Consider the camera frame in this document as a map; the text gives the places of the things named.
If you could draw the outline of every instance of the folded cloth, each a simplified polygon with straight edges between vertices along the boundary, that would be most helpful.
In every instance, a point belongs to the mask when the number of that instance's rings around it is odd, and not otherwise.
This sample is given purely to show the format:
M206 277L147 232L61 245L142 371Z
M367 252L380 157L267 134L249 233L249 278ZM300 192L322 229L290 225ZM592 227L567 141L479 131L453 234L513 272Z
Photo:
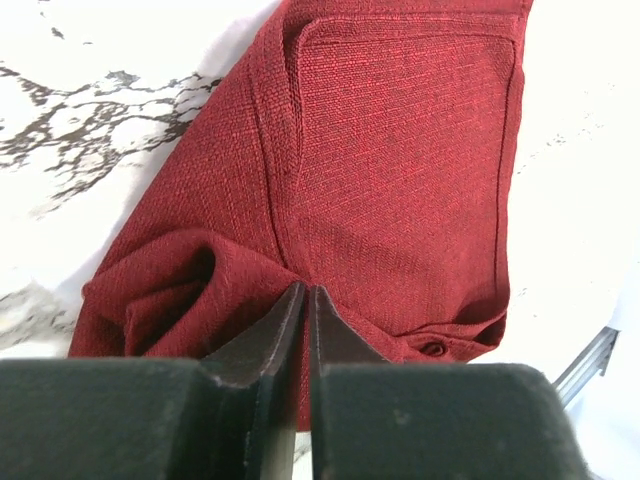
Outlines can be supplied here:
M70 356L203 357L299 279L392 362L497 347L531 3L282 3L84 288Z

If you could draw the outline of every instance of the white marble surface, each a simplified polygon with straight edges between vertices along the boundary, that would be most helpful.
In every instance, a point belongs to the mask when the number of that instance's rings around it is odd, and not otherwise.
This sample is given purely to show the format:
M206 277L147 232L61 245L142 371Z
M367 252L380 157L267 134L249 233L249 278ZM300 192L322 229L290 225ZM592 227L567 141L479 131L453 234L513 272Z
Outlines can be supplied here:
M0 358L65 354L80 287L276 2L0 2ZM535 0L508 329L478 361L553 380L611 317L640 225L637 10Z

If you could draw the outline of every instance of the red napkin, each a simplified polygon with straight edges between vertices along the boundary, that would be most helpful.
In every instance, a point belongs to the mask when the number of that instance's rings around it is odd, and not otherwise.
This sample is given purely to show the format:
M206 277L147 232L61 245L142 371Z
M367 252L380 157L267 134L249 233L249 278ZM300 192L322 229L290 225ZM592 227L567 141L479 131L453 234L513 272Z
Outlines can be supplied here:
M531 2L285 1L84 288L70 355L203 357L297 279L392 362L497 347Z

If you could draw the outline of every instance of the wrinkled fabric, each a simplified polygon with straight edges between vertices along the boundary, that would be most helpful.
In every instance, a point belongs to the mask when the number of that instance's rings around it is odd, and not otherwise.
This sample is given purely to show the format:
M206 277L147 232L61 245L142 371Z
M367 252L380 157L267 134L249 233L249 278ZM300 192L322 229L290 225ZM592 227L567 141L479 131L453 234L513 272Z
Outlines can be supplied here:
M299 279L392 362L496 348L531 2L282 3L85 286L70 356L201 358ZM308 430L306 355L300 386Z

